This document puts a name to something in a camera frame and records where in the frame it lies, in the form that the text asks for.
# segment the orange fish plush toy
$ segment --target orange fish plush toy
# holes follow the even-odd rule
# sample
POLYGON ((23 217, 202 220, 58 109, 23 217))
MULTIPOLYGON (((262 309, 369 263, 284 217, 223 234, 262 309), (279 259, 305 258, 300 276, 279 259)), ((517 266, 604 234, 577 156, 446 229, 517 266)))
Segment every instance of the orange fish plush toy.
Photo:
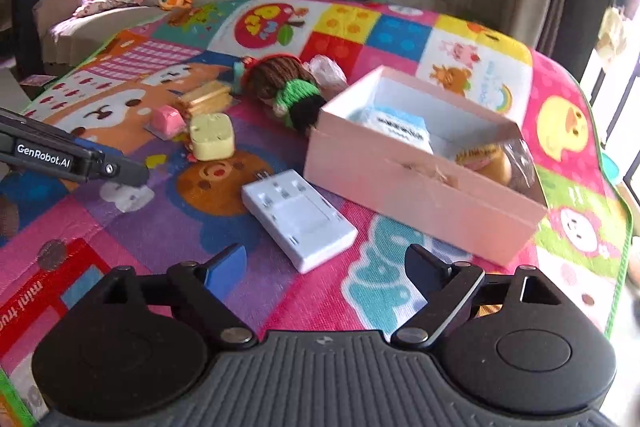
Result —
POLYGON ((174 8, 191 8, 193 0, 158 0, 158 6, 163 10, 173 10, 174 8))

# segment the doll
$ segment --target doll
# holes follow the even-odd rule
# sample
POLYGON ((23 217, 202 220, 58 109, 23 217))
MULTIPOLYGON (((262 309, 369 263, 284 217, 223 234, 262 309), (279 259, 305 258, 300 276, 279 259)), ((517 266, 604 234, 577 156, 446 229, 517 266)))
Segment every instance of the doll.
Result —
POLYGON ((301 134, 308 134, 318 121, 325 100, 314 76, 293 55, 245 57, 234 68, 240 89, 273 107, 276 116, 301 134))

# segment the colorful play mat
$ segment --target colorful play mat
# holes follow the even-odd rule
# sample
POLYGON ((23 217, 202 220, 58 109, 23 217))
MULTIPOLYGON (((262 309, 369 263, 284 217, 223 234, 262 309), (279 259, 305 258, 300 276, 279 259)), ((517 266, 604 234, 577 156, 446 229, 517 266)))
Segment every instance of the colorful play mat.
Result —
MULTIPOLYGON (((120 32, 26 113, 118 148, 151 171, 142 188, 76 187, 33 172, 12 173, 0 184, 20 217, 18 233, 0 238, 0 364, 36 416, 44 404, 30 354, 110 267, 158 273, 188 259, 204 262, 234 242, 246 247, 248 269, 226 304, 260 334, 270 328, 389 334, 424 305, 404 273, 411 243, 491 272, 535 264, 597 327, 607 334, 612 327, 632 222, 601 174, 590 108, 561 66, 481 25, 392 5, 209 4, 120 32), (303 61, 327 55, 350 82, 390 66, 519 124, 549 206, 530 243, 500 268, 323 191, 358 228, 358 238, 299 275, 247 212, 240 187, 255 171, 302 172, 305 139, 250 100, 228 111, 237 152, 225 161, 190 164, 180 139, 165 142, 143 128, 153 107, 205 80, 231 80, 239 57, 280 52, 303 61)), ((339 162, 334 168, 339 176, 339 162)))

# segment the screw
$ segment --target screw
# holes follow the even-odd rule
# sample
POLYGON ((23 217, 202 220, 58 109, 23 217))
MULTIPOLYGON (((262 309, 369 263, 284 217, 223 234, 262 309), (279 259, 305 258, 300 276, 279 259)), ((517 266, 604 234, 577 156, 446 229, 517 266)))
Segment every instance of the screw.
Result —
POLYGON ((226 328, 220 333, 220 338, 229 344, 245 344, 254 337, 246 328, 226 328))
POLYGON ((396 337, 405 344, 421 344, 429 338, 429 333, 421 328, 401 328, 396 337))

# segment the white plastic device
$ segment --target white plastic device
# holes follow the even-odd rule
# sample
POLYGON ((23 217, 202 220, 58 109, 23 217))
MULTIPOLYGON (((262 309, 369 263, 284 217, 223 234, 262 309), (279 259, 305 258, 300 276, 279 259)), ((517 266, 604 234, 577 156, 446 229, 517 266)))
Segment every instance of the white plastic device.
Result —
POLYGON ((242 203, 300 273, 346 250, 358 230, 294 170, 242 187, 242 203))

